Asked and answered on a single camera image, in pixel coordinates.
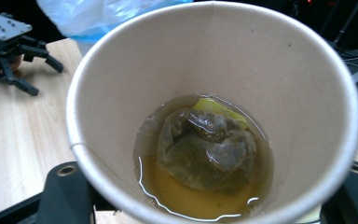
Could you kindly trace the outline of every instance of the table surface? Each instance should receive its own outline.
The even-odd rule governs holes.
[[[52,168],[75,160],[67,141],[65,102],[82,55],[70,39],[48,44],[48,50],[65,66],[61,74],[36,58],[19,69],[40,90],[36,97],[0,84],[0,211],[41,192]]]

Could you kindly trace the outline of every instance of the tea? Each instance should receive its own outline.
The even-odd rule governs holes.
[[[165,118],[179,108],[190,108],[201,98],[216,102],[247,120],[257,147],[254,174],[243,188],[234,192],[190,188],[157,165],[157,141]],[[198,221],[230,221],[256,212],[266,198],[272,180],[273,160],[266,136],[243,109],[220,97],[188,95],[170,100],[150,115],[138,132],[134,161],[139,183],[156,208]]]

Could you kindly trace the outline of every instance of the tea bag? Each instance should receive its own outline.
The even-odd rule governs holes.
[[[256,152],[253,135],[238,120],[183,108],[165,119],[158,166],[193,189],[236,191],[252,175]]]

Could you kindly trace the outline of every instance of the white cup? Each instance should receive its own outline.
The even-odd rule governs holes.
[[[246,223],[294,221],[345,179],[358,148],[358,93],[336,53],[278,12],[203,2],[122,24],[77,68],[67,99],[71,149],[106,200],[142,222],[191,222],[150,203],[132,150],[149,114],[194,93],[243,106],[268,137],[271,190]]]

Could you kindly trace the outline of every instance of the plastic bag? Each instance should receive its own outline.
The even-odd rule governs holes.
[[[63,35],[91,44],[124,21],[188,2],[192,0],[37,0]]]
[[[158,166],[182,184],[237,191],[253,173],[253,135],[229,116],[195,108],[171,113],[158,140]]]

